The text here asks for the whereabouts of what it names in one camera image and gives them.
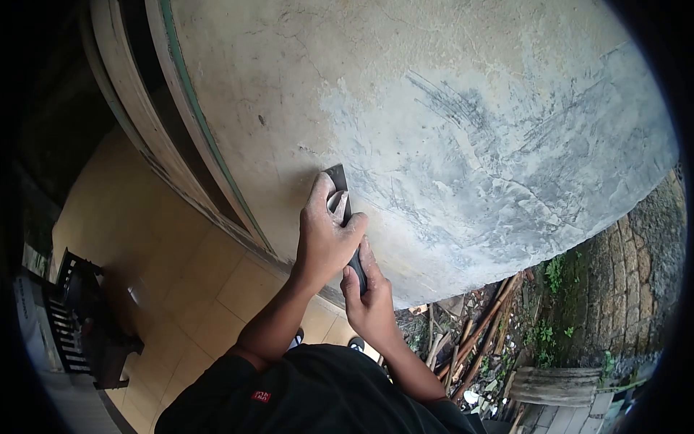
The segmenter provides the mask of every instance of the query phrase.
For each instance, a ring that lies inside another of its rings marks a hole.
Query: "concrete wall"
[[[575,246],[677,159],[647,66],[596,2],[170,7],[207,123],[280,259],[294,258],[315,173],[342,162],[397,308]]]

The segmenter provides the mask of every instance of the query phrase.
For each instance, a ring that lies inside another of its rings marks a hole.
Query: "shoe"
[[[303,341],[303,329],[299,327],[299,329],[296,331],[296,336],[294,336],[294,339],[291,340],[291,344],[289,344],[287,351],[301,345],[301,341]]]
[[[355,349],[355,350],[359,351],[360,353],[363,353],[364,348],[365,348],[365,343],[364,343],[364,340],[362,338],[357,336],[357,337],[353,337],[349,341],[349,344],[347,346],[350,347],[351,349]]]

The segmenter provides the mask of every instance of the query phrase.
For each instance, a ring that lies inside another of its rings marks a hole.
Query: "hand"
[[[366,236],[359,244],[359,260],[366,275],[364,296],[359,296],[359,279],[354,269],[348,265],[342,270],[340,288],[345,296],[347,320],[362,339],[384,354],[403,342],[393,312],[393,287],[378,268]]]
[[[335,193],[335,184],[327,173],[316,176],[306,206],[301,210],[299,245],[292,274],[314,293],[321,288],[354,255],[369,219],[356,212],[344,228],[341,226],[347,195],[343,194],[335,213],[328,211],[328,198]]]

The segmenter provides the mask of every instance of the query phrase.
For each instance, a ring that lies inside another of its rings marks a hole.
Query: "green trim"
[[[190,77],[188,76],[188,70],[185,68],[185,62],[183,61],[183,54],[181,53],[180,45],[178,44],[176,27],[174,27],[174,16],[171,13],[171,2],[170,0],[161,0],[160,4],[162,7],[162,16],[164,17],[164,25],[166,26],[167,39],[169,40],[169,53],[171,54],[171,58],[173,59],[174,66],[176,66],[176,69],[178,70],[178,76],[180,78],[181,83],[183,84],[183,89],[186,93],[186,96],[188,97],[188,103],[190,104],[190,107],[193,109],[195,118],[198,120],[198,124],[200,124],[200,128],[202,129],[203,134],[205,135],[205,141],[208,143],[208,146],[212,152],[212,155],[214,156],[214,159],[217,161],[217,164],[219,165],[219,168],[224,174],[224,177],[226,178],[227,182],[229,182],[231,190],[234,192],[236,199],[239,201],[239,204],[244,209],[246,216],[251,221],[253,228],[258,232],[258,235],[260,235],[260,237],[262,238],[263,242],[265,243],[265,247],[273,255],[275,255],[275,251],[272,249],[272,246],[270,245],[270,242],[267,240],[267,238],[265,238],[265,234],[263,234],[263,232],[260,230],[260,226],[258,226],[258,223],[255,220],[253,214],[251,213],[251,210],[248,208],[248,204],[244,200],[244,197],[241,195],[241,191],[236,185],[236,182],[234,182],[234,178],[232,178],[231,173],[229,172],[229,168],[226,166],[224,159],[221,157],[219,147],[217,147],[217,143],[214,141],[214,138],[212,137],[210,127],[208,126],[208,123],[205,120],[205,115],[203,114],[203,111],[200,109],[198,98],[195,95],[195,91],[193,90],[193,85],[190,81]]]

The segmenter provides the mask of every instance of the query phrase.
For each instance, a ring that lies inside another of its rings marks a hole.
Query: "stone wall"
[[[582,363],[594,365],[604,350],[628,358],[662,348],[682,284],[685,218],[682,185],[670,172],[631,212],[584,243]]]

